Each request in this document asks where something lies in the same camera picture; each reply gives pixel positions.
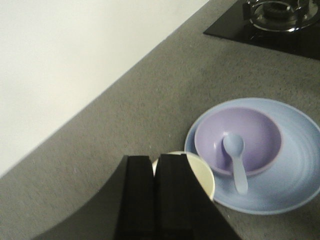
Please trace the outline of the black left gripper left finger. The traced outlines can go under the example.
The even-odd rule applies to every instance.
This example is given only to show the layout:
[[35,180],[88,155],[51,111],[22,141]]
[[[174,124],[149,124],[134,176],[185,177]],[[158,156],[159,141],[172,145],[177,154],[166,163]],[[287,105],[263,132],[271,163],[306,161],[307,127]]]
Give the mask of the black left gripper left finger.
[[71,216],[37,240],[152,240],[154,175],[148,156],[127,156],[110,179]]

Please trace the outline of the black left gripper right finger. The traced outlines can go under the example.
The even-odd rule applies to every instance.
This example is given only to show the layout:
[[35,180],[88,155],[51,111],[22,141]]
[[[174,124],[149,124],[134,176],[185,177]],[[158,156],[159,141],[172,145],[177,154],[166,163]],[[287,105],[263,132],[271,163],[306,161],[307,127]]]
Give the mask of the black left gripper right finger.
[[162,154],[155,172],[160,240],[238,240],[193,173],[185,154]]

